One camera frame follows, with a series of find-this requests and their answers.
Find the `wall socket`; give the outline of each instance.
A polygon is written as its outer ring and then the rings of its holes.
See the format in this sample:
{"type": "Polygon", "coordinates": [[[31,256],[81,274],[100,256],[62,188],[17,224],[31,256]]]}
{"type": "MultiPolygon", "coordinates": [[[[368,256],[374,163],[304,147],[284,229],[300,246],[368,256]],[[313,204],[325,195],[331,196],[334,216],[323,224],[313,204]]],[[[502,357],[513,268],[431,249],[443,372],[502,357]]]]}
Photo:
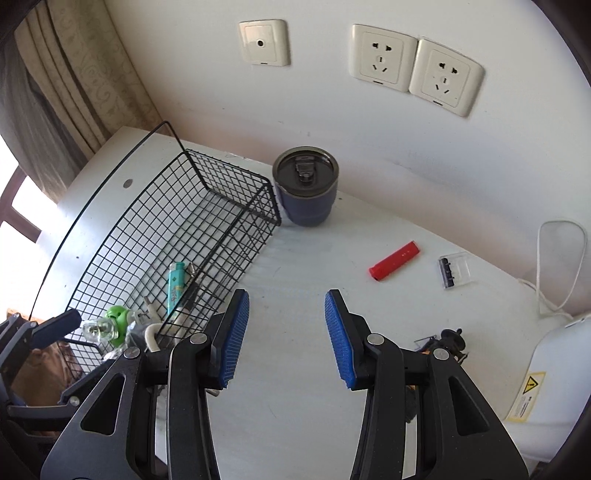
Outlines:
{"type": "Polygon", "coordinates": [[[238,24],[242,58],[256,65],[290,64],[287,24],[283,20],[255,20],[238,24]]]}
{"type": "Polygon", "coordinates": [[[483,75],[484,69],[475,61],[422,38],[418,42],[409,90],[450,112],[466,116],[483,75]]]}
{"type": "Polygon", "coordinates": [[[358,79],[406,92],[416,51],[414,37],[353,25],[350,73],[358,79]]]}

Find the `blue tumbler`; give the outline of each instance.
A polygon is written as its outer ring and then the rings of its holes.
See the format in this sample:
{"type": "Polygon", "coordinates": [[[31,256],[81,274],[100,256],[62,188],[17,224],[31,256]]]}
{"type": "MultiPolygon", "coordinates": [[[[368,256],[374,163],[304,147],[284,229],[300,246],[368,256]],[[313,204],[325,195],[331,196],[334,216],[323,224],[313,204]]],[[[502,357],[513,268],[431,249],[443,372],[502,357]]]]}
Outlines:
{"type": "Polygon", "coordinates": [[[273,164],[279,201],[296,225],[316,226],[326,220],[335,202],[338,178],[338,163],[321,148],[292,148],[273,164]]]}

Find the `white cable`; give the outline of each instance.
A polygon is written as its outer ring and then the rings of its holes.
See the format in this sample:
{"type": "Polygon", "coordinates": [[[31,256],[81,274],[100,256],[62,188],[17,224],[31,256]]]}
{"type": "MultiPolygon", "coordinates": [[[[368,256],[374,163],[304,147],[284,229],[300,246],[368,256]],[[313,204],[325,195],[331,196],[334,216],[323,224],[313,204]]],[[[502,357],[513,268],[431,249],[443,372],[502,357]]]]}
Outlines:
{"type": "Polygon", "coordinates": [[[573,294],[574,288],[577,284],[577,281],[579,280],[579,274],[581,273],[581,269],[583,268],[583,261],[584,261],[586,253],[587,253],[587,230],[585,230],[585,227],[583,225],[581,225],[580,223],[578,223],[577,221],[568,220],[568,219],[555,219],[555,220],[547,220],[546,222],[544,222],[540,225],[540,228],[538,228],[538,239],[537,239],[537,243],[536,243],[536,253],[535,253],[535,285],[533,285],[531,282],[528,282],[527,280],[519,279],[519,281],[521,283],[524,283],[525,285],[528,285],[529,287],[532,287],[535,290],[535,298],[538,302],[538,312],[539,312],[540,316],[543,316],[541,308],[540,308],[540,303],[543,302],[544,306],[547,309],[549,309],[549,311],[551,311],[552,313],[564,315],[565,317],[572,319],[572,317],[568,313],[560,312],[559,310],[561,310],[566,305],[566,303],[570,300],[571,295],[573,294]],[[583,232],[583,250],[581,252],[581,260],[579,261],[579,267],[577,268],[577,273],[574,276],[573,285],[570,287],[569,293],[567,294],[564,301],[558,306],[556,306],[552,302],[550,302],[540,290],[540,275],[541,275],[540,236],[542,233],[542,228],[544,227],[544,225],[547,225],[548,223],[572,223],[573,225],[579,227],[581,232],[583,232]]]}
{"type": "Polygon", "coordinates": [[[148,350],[150,350],[150,352],[160,351],[160,347],[156,342],[155,335],[161,326],[162,325],[160,323],[152,323],[144,330],[144,339],[146,340],[146,345],[148,346],[148,350]]]}

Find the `window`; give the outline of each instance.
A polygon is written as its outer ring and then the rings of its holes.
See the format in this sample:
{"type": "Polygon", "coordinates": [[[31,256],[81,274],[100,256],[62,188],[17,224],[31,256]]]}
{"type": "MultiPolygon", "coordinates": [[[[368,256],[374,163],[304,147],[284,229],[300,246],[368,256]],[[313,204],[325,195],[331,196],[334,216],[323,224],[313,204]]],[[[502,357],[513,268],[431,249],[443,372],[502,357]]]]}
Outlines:
{"type": "Polygon", "coordinates": [[[0,322],[8,308],[28,315],[47,259],[35,244],[57,206],[18,167],[0,137],[0,322]]]}

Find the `tumbler lid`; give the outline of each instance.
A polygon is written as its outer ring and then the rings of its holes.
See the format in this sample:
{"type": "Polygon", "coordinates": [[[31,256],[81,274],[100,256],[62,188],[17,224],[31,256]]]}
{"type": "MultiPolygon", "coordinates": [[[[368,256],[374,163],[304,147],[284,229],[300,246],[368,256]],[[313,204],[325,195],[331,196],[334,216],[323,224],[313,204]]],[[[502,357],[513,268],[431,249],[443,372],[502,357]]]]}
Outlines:
{"type": "Polygon", "coordinates": [[[287,193],[315,197],[330,190],[339,177],[339,165],[327,151],[297,147],[283,152],[273,164],[273,178],[287,193]]]}

